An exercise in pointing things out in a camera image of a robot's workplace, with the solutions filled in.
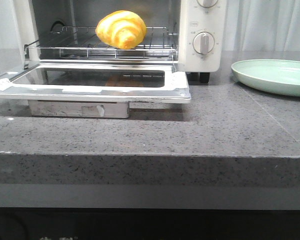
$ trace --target countertop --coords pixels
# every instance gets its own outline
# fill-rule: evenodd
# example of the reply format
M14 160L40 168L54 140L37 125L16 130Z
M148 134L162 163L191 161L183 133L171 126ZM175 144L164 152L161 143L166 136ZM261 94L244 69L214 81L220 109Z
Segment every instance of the countertop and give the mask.
M0 99L0 184L300 188L300 97L231 72L261 58L300 52L225 51L208 84L189 82L190 104L134 103L128 119L32 117ZM2 59L3 71L18 62Z

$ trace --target curtain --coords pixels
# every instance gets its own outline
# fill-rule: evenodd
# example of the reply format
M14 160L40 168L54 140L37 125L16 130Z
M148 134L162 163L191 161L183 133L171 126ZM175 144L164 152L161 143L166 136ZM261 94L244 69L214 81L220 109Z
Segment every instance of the curtain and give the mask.
M0 0L0 49L18 48L12 6ZM300 0L228 0L223 50L300 51Z
M223 49L300 51L300 0L228 0Z

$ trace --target mint green plate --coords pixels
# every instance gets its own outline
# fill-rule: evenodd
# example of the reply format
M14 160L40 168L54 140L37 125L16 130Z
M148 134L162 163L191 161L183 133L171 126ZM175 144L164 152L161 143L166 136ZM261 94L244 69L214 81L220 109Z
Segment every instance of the mint green plate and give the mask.
M300 97L300 61L254 59L231 66L243 84L261 91Z

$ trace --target white knob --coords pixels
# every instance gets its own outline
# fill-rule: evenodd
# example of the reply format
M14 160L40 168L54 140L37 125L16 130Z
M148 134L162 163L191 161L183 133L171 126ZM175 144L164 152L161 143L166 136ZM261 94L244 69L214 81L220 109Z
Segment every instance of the white knob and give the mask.
M197 0L200 6L204 8L211 8L212 6L216 5L218 0Z
M193 48L198 54L208 54L215 46L214 37L208 32L201 32L193 40Z

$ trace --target oven rack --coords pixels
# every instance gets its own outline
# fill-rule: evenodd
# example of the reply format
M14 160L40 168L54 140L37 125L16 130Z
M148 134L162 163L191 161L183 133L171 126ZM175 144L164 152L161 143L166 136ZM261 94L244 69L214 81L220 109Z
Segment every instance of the oven rack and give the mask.
M25 50L40 49L41 59L99 59L99 60L156 60L173 61L177 55L175 33L164 26L147 27L141 44L122 50L103 43L96 35L96 27L63 26L61 31L25 46Z

